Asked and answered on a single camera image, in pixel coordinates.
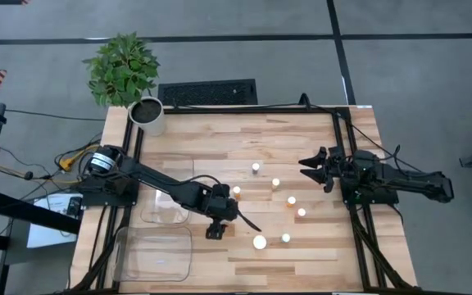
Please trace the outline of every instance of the soil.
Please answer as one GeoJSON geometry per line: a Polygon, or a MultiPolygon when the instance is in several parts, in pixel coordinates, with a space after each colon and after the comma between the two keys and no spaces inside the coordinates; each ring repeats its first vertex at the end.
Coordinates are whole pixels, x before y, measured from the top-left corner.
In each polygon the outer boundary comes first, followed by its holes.
{"type": "Polygon", "coordinates": [[[148,123],[154,121],[161,112],[159,103],[153,100],[145,100],[136,103],[132,109],[132,119],[139,123],[148,123]]]}

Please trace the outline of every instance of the wooden tabletop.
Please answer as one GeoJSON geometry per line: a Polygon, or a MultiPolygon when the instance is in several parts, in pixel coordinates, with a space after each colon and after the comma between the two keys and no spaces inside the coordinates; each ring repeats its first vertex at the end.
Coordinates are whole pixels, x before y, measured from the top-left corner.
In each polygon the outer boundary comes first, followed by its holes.
{"type": "MultiPolygon", "coordinates": [[[[351,107],[351,114],[355,126],[381,143],[372,108],[351,107]]],[[[125,109],[110,108],[102,144],[120,146],[126,120],[125,109]]],[[[131,153],[135,135],[133,132],[131,153]]],[[[343,139],[348,147],[345,131],[343,139]]],[[[360,134],[356,134],[356,142],[358,148],[384,156],[360,134]]],[[[178,179],[191,176],[193,164],[195,175],[214,175],[231,187],[239,186],[242,189],[239,208],[262,229],[267,247],[254,249],[252,240],[258,233],[241,218],[229,225],[221,241],[206,240],[205,230],[211,221],[191,214],[185,224],[171,226],[183,226],[192,233],[188,277],[181,282],[122,282],[120,292],[361,291],[352,227],[340,187],[324,193],[320,185],[299,172],[302,167],[297,163],[299,159],[314,156],[320,146],[335,145],[333,122],[326,114],[166,115],[165,133],[144,137],[140,161],[178,179]],[[257,175],[252,174],[254,162],[261,165],[257,175]],[[271,187],[273,178],[281,181],[276,190],[271,187]],[[294,208],[286,207],[290,196],[297,199],[294,208]],[[307,214],[297,217],[296,211],[301,207],[307,214]],[[285,233],[290,234],[291,242],[280,242],[285,233]]],[[[166,219],[153,213],[155,194],[153,189],[142,186],[130,227],[168,228],[169,225],[148,221],[177,221],[174,215],[166,219]]],[[[88,270],[101,211],[101,207],[96,207],[84,213],[71,267],[72,285],[88,270]]],[[[384,205],[372,206],[372,211],[380,249],[402,278],[415,284],[400,217],[384,205]]],[[[96,257],[102,250],[106,222],[104,218],[96,257]]],[[[369,251],[365,252],[371,284],[376,285],[372,258],[369,251]]],[[[150,275],[154,261],[149,256],[138,255],[140,261],[146,259],[147,263],[124,271],[134,276],[150,275]]],[[[109,261],[106,286],[111,283],[114,260],[109,261]]],[[[177,268],[175,273],[183,271],[183,265],[177,268]]]]}

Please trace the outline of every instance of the paper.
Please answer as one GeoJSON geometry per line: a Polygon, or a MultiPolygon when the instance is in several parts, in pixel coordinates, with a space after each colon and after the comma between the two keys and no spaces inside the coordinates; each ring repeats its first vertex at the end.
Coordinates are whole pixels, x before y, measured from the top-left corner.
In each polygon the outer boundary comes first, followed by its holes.
{"type": "MultiPolygon", "coordinates": [[[[83,197],[79,193],[55,193],[48,197],[40,198],[34,202],[35,206],[50,209],[58,213],[66,214],[71,197],[83,197]]],[[[60,243],[74,242],[75,234],[69,234],[57,229],[49,229],[40,225],[30,225],[27,248],[45,247],[60,243]]]]}

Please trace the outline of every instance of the white pot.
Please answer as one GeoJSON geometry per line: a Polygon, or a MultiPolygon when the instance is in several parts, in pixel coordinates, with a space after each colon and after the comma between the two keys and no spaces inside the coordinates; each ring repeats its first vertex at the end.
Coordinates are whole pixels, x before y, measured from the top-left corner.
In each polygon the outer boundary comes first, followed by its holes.
{"type": "Polygon", "coordinates": [[[133,117],[132,117],[132,110],[134,109],[134,106],[138,104],[138,102],[135,102],[130,105],[129,107],[129,118],[137,125],[139,128],[143,129],[145,134],[151,135],[151,136],[158,136],[165,131],[165,114],[163,113],[163,105],[161,104],[160,100],[157,98],[153,97],[142,97],[142,101],[144,100],[153,100],[154,102],[157,102],[161,106],[161,112],[160,115],[155,119],[152,120],[148,123],[140,123],[137,122],[133,117]]]}

